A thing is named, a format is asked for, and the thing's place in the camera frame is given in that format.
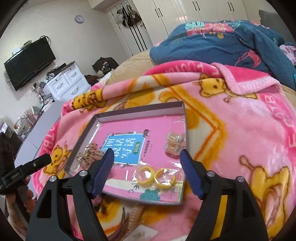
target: black tv screen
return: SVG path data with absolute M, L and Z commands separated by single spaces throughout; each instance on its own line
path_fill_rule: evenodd
M 46 37 L 43 37 L 16 53 L 4 66 L 11 85 L 18 90 L 55 59 Z

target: ceiling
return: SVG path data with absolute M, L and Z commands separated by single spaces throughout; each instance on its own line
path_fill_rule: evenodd
M 41 4 L 45 4 L 45 3 L 48 3 L 48 2 L 54 2 L 54 1 L 57 1 L 57 0 L 29 0 L 27 2 L 27 5 L 22 7 L 21 10 L 29 9 L 29 8 L 32 8 L 32 7 L 41 5 Z

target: fleece blanket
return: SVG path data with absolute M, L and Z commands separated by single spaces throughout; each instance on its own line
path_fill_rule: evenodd
M 191 22 L 174 29 L 150 50 L 150 57 L 156 64 L 191 59 L 272 72 L 281 84 L 296 90 L 296 69 L 279 48 L 284 42 L 272 29 L 245 20 Z
M 242 67 L 173 61 L 139 78 L 102 87 L 95 85 L 65 103 L 60 120 L 42 144 L 40 154 L 51 154 L 52 163 L 34 174 L 38 194 L 51 175 L 63 178 L 65 162 L 94 114 L 184 101 L 190 155 L 220 176 L 244 176 L 258 201 L 268 236 L 279 232 L 296 204 L 296 115 L 276 79 Z M 73 232 L 82 239 L 73 200 L 69 198 L 68 203 Z M 172 240 L 189 233 L 201 203 L 186 183 L 180 206 L 145 205 L 140 222 L 158 231 L 153 241 Z M 222 198 L 221 207 L 225 204 Z M 108 195 L 96 201 L 95 210 L 107 235 L 119 228 L 122 207 L 128 212 L 132 206 Z M 223 219 L 219 212 L 213 238 L 220 235 Z

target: human hand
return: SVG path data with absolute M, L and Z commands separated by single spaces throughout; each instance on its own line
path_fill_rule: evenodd
M 28 185 L 30 179 L 31 177 L 26 177 L 25 179 L 26 185 Z M 32 200 L 32 198 L 34 197 L 34 194 L 31 190 L 27 191 L 27 195 L 29 199 L 25 201 L 24 207 L 27 209 L 28 213 L 32 213 L 34 211 L 36 200 Z M 21 221 L 19 215 L 17 214 L 13 206 L 13 204 L 15 203 L 15 194 L 7 194 L 6 203 L 7 203 L 7 210 L 9 213 L 8 221 L 16 231 L 18 231 L 25 237 L 27 234 L 27 228 L 24 225 L 24 223 Z

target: blue floral comforter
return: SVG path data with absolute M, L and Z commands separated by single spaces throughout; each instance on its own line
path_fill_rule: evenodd
M 279 48 L 284 43 L 272 29 L 245 20 L 192 22 L 178 26 L 150 57 L 156 64 L 186 59 L 270 72 L 296 90 L 296 69 Z

